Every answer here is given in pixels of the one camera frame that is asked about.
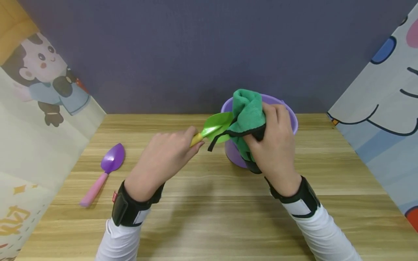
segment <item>red tag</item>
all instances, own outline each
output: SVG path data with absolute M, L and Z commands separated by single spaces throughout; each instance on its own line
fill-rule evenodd
M 112 202 L 115 203 L 117 193 L 116 191 L 113 192 Z

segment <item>yellow handle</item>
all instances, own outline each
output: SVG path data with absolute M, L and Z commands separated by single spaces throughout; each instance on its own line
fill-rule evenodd
M 196 134 L 193 139 L 191 140 L 190 147 L 193 147 L 195 144 L 203 140 L 202 134 Z

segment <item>pink handle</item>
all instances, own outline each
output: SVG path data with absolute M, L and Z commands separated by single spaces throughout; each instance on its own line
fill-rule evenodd
M 88 207 L 92 204 L 94 199 L 96 198 L 97 194 L 99 193 L 100 189 L 103 186 L 103 183 L 106 181 L 109 174 L 103 172 L 100 177 L 96 180 L 96 182 L 92 185 L 92 187 L 89 189 L 87 194 L 84 196 L 84 198 L 80 201 L 80 206 L 82 207 Z

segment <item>white sleeve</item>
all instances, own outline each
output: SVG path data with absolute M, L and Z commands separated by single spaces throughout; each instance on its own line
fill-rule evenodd
M 283 204 L 292 214 L 295 208 Z M 313 255 L 318 261 L 362 261 L 353 245 L 334 223 L 334 219 L 321 205 L 310 218 L 292 218 L 300 228 Z
M 142 222 L 149 212 L 138 213 L 135 223 L 141 225 L 137 227 L 116 226 L 113 219 L 108 219 L 95 261 L 136 261 Z

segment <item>dark gray backdrop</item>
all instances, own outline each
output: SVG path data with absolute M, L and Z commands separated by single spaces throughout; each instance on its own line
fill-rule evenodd
M 417 0 L 19 0 L 107 113 L 326 112 Z

